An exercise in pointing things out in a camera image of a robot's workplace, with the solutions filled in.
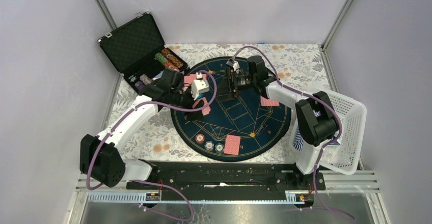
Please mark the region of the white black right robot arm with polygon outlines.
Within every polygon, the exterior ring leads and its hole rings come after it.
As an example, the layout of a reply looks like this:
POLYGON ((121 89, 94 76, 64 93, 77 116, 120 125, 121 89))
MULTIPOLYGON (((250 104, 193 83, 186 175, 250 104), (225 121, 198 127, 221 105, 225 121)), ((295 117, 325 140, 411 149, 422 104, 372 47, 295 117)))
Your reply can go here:
POLYGON ((248 72, 241 74, 235 58, 227 61, 224 78, 217 88, 217 99, 220 102, 233 100, 239 91, 253 88, 260 96, 291 108, 304 141, 295 163, 299 171, 292 175, 292 182, 296 188, 305 189, 312 183, 311 173, 318 169, 322 148, 339 139, 340 119, 326 92, 308 94, 282 84, 259 55, 249 57, 247 63, 248 72))

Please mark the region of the red backed card bottom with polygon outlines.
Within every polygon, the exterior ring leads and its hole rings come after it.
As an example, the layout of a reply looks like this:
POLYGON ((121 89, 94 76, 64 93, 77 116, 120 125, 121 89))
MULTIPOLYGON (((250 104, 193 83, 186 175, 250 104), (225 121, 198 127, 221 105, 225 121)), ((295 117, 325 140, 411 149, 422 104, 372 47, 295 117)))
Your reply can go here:
POLYGON ((241 137, 237 135, 227 135, 225 140, 224 153, 228 155, 238 155, 240 150, 241 137))

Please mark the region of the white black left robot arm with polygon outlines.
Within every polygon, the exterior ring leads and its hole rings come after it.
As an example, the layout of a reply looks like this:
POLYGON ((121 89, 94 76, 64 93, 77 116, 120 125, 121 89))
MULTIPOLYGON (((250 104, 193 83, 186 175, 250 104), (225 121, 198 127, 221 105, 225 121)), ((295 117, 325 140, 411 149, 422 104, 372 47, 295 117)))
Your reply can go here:
POLYGON ((186 91, 172 93, 170 89, 163 90, 159 97, 138 95, 132 106, 112 125, 95 136, 86 134, 81 139, 79 170, 86 175, 88 190, 96 190, 103 185, 112 188, 122 180, 138 182, 146 189, 157 185, 157 173, 152 171, 149 163, 123 159, 120 152, 138 129, 162 107, 186 113, 201 112, 208 108, 216 94, 202 107, 192 108, 192 104, 201 94, 209 91, 210 80, 215 87, 217 82, 209 71, 200 70, 196 76, 186 91))

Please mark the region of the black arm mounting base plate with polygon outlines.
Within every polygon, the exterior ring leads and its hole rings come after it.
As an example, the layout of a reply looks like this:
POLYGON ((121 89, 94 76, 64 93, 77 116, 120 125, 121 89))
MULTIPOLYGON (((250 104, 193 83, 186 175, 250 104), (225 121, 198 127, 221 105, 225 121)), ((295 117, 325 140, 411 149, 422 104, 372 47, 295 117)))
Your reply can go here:
POLYGON ((149 182, 179 190, 190 201, 282 201, 286 191, 324 190, 323 175, 303 175, 295 164, 151 162, 149 182))

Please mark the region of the red chip stack bottom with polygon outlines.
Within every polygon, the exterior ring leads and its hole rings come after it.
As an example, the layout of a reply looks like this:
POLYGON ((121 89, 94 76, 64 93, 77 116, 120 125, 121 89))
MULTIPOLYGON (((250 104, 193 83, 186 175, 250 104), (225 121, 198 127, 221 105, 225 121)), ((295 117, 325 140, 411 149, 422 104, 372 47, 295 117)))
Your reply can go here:
POLYGON ((204 136, 204 134, 201 134, 201 133, 196 134, 195 141, 198 144, 204 143, 205 142, 205 136, 204 136))

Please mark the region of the red backed card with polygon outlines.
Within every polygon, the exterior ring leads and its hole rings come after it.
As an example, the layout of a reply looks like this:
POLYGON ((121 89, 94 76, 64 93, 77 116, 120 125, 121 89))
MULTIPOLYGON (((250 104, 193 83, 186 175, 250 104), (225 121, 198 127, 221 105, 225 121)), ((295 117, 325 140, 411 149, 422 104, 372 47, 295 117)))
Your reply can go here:
POLYGON ((228 155, 238 155, 240 150, 241 137, 237 135, 227 135, 225 140, 224 153, 228 155))
POLYGON ((184 85, 190 86, 195 80, 207 80, 207 75, 201 73, 198 75, 190 74, 190 75, 186 75, 183 79, 184 79, 184 85))
POLYGON ((260 103, 262 106, 280 106, 280 102, 272 99, 260 97, 260 103))

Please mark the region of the blue yellow chip stack bottom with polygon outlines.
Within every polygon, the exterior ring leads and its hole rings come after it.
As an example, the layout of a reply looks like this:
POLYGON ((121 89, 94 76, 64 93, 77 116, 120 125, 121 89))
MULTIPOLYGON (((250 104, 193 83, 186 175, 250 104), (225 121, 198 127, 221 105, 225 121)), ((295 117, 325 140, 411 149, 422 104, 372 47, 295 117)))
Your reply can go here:
POLYGON ((223 154, 223 153, 224 153, 224 148, 225 148, 225 145, 224 145, 224 144, 221 144, 221 143, 216 144, 216 145, 214 146, 214 150, 215 150, 215 152, 218 153, 218 154, 223 154))

